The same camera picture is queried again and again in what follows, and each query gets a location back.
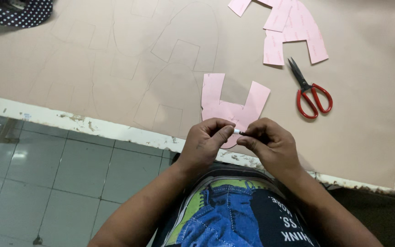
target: scissors blade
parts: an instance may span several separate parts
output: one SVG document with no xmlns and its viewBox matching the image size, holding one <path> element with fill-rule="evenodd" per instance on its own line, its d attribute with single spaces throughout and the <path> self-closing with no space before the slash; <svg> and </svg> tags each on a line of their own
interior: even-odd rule
<svg viewBox="0 0 395 247">
<path fill-rule="evenodd" d="M 289 60 L 289 64 L 291 65 L 292 72 L 293 72 L 295 78 L 297 79 L 300 87 L 303 88 L 303 82 L 305 81 L 304 77 L 301 74 L 300 70 L 298 69 L 298 66 L 296 65 L 295 61 L 293 59 L 292 59 L 292 61 L 293 61 L 293 63 Z"/>
<path fill-rule="evenodd" d="M 303 80 L 303 82 L 305 81 L 303 74 L 301 73 L 300 68 L 298 67 L 297 63 L 295 63 L 294 59 L 291 57 L 292 59 L 292 63 L 293 65 L 295 65 L 295 69 L 297 70 L 298 75 L 300 76 L 300 78 Z"/>
</svg>

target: beige paper sheet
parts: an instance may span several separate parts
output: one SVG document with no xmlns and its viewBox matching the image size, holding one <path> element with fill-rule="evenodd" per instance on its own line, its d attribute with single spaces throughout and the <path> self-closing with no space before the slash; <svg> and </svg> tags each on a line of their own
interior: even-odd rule
<svg viewBox="0 0 395 247">
<path fill-rule="evenodd" d="M 262 64 L 271 9 L 252 2 L 240 18 L 228 2 L 57 0 L 44 25 L 0 28 L 0 97 L 185 138 L 203 74 L 225 73 L 222 100 L 244 104 L 251 81 L 271 90 L 261 117 L 293 133 L 306 168 L 393 187 L 395 1 L 302 0 L 330 58 L 311 65 L 305 42 L 283 53 L 333 97 L 315 121 L 288 65 Z"/>
</svg>

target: person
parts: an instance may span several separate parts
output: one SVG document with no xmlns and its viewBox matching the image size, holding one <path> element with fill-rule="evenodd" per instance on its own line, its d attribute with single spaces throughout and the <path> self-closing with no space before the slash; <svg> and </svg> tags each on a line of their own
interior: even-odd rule
<svg viewBox="0 0 395 247">
<path fill-rule="evenodd" d="M 279 182 L 213 164 L 234 127 L 218 118 L 193 126 L 177 161 L 124 202 L 88 247 L 145 246 L 156 230 L 152 246 L 382 246 L 301 167 L 294 138 L 270 119 L 251 123 L 237 143 Z"/>
</svg>

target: hand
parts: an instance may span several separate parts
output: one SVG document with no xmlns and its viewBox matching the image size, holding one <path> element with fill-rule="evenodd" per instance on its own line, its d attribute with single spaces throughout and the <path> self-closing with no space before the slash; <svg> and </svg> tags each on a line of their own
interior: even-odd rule
<svg viewBox="0 0 395 247">
<path fill-rule="evenodd" d="M 185 171 L 199 173 L 216 159 L 220 147 L 233 134 L 235 123 L 211 118 L 190 128 L 178 163 Z"/>
<path fill-rule="evenodd" d="M 237 144 L 254 152 L 269 173 L 284 183 L 285 178 L 302 171 L 295 139 L 276 122 L 261 118 L 248 126 L 248 136 L 238 138 Z"/>
</svg>

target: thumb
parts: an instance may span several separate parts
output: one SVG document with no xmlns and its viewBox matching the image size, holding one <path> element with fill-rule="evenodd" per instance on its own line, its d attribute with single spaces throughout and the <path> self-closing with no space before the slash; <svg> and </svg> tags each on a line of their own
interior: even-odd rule
<svg viewBox="0 0 395 247">
<path fill-rule="evenodd" d="M 268 149 L 268 146 L 266 146 L 264 143 L 250 136 L 242 136 L 238 138 L 237 144 L 241 146 L 245 146 L 247 149 L 254 152 L 257 156 L 261 152 Z"/>
<path fill-rule="evenodd" d="M 221 128 L 216 134 L 211 137 L 211 141 L 220 148 L 224 143 L 228 141 L 228 138 L 234 133 L 234 127 L 227 125 Z"/>
</svg>

